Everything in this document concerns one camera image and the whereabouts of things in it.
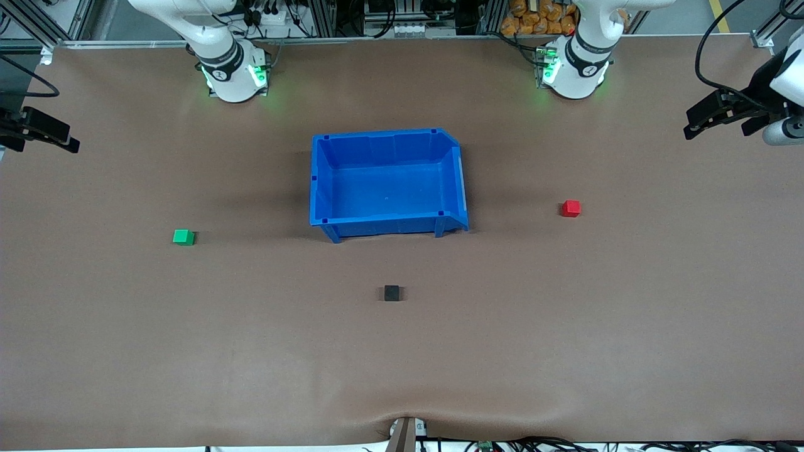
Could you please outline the diagonal aluminium profile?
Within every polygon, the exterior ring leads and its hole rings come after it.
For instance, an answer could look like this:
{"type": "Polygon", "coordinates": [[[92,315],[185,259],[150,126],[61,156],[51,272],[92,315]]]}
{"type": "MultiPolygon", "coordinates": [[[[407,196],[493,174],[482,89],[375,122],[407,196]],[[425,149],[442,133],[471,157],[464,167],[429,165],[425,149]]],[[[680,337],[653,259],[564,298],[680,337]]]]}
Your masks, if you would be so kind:
{"type": "Polygon", "coordinates": [[[804,0],[778,0],[770,17],[750,32],[753,48],[772,50],[785,46],[795,31],[804,26],[804,0]]]}
{"type": "Polygon", "coordinates": [[[35,0],[0,0],[3,9],[15,23],[42,46],[40,65],[51,65],[53,51],[69,39],[68,33],[35,0]]]}

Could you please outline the orange snack bag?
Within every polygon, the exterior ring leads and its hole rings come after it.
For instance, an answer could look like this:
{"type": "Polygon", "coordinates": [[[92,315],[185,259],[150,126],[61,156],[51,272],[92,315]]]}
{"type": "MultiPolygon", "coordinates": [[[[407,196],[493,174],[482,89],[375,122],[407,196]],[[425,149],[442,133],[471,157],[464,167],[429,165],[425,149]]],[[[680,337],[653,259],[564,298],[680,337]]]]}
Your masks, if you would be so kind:
{"type": "Polygon", "coordinates": [[[508,0],[500,34],[573,35],[580,10],[572,0],[508,0]]]}

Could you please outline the white power strip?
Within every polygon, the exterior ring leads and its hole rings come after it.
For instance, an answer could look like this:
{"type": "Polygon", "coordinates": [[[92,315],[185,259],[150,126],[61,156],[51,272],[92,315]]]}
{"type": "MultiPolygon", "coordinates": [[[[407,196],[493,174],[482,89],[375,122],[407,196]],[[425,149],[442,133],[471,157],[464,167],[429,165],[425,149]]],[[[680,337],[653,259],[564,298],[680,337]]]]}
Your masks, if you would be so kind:
{"type": "Polygon", "coordinates": [[[250,11],[244,15],[244,19],[246,19],[251,26],[289,26],[293,23],[287,8],[273,9],[270,5],[267,12],[250,9],[250,11]]]}

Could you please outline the brown table mat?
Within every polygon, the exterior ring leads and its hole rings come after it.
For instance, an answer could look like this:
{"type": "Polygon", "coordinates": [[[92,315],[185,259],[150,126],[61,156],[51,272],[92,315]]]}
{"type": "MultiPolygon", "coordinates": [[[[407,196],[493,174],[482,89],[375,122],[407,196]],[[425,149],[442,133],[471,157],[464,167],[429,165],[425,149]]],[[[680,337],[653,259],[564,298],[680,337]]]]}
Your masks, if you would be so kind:
{"type": "Polygon", "coordinates": [[[29,104],[80,152],[0,162],[0,449],[373,443],[404,416],[804,439],[804,146],[687,141],[694,51],[629,41],[566,101],[500,41],[285,46],[229,105],[183,48],[58,49],[29,104]],[[310,226],[314,135],[424,127],[460,143],[470,232],[310,226]]]}

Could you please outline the blue plastic storage bin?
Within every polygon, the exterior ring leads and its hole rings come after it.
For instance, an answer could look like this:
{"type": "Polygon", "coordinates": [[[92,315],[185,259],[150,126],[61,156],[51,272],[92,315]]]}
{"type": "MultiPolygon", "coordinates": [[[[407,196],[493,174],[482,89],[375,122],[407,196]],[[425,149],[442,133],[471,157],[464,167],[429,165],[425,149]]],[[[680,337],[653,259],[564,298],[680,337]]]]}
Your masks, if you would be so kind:
{"type": "Polygon", "coordinates": [[[470,229],[462,149],[444,129],[318,134],[310,168],[309,223],[335,244],[470,229]]]}

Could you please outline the aluminium frame upright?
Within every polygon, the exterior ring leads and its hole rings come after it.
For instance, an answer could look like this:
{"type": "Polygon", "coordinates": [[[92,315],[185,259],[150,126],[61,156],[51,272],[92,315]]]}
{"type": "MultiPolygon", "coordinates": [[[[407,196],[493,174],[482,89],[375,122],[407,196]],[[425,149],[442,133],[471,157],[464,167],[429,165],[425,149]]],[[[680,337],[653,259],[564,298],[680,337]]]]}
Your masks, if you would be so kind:
{"type": "Polygon", "coordinates": [[[509,14],[509,0],[477,0],[479,4],[479,20],[476,34],[486,32],[500,33],[503,20],[509,14]]]}
{"type": "Polygon", "coordinates": [[[335,37],[338,0],[307,0],[315,35],[318,38],[335,37]]]}

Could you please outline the aluminium table edge rail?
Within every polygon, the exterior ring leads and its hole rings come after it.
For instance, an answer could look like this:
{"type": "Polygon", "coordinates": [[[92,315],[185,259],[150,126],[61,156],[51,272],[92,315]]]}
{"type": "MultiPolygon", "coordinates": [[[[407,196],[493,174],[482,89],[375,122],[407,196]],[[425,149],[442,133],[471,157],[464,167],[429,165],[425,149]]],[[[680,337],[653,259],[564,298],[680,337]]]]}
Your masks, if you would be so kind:
{"type": "MultiPolygon", "coordinates": [[[[618,46],[622,46],[629,41],[637,40],[638,38],[646,38],[647,40],[663,40],[663,41],[680,41],[682,38],[692,41],[692,46],[696,47],[702,40],[702,35],[623,35],[620,38],[618,46]]],[[[705,47],[710,45],[724,42],[726,38],[732,38],[740,44],[746,44],[749,48],[772,51],[774,48],[774,41],[769,40],[769,45],[756,46],[756,40],[750,33],[726,33],[726,34],[712,34],[707,38],[705,47]]],[[[495,38],[492,35],[437,35],[434,37],[424,38],[255,38],[254,43],[266,45],[327,45],[327,44],[349,44],[349,43],[424,43],[424,42],[479,42],[491,40],[499,42],[500,38],[495,38]]],[[[49,52],[54,52],[58,48],[73,49],[73,50],[117,50],[117,49],[163,49],[163,48],[184,48],[187,43],[184,40],[128,40],[128,41],[100,41],[100,40],[72,40],[62,41],[50,46],[44,45],[49,52]]]]}

